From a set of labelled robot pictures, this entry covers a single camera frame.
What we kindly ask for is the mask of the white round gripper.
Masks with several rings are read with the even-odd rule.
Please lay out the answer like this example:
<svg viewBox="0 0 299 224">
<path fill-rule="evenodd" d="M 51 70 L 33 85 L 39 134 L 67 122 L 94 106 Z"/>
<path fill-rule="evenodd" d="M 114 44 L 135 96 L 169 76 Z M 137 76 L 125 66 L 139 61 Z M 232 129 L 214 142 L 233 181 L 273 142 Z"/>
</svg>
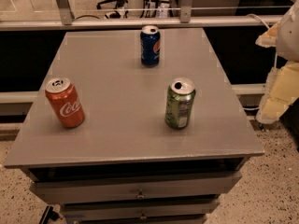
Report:
<svg viewBox="0 0 299 224">
<path fill-rule="evenodd" d="M 299 0 L 280 22 L 259 35 L 255 44 L 264 48 L 276 46 L 278 56 L 288 60 L 283 67 L 273 67 L 268 74 L 256 115 L 261 124 L 271 124 L 299 98 L 299 63 L 296 63 L 299 62 Z"/>
</svg>

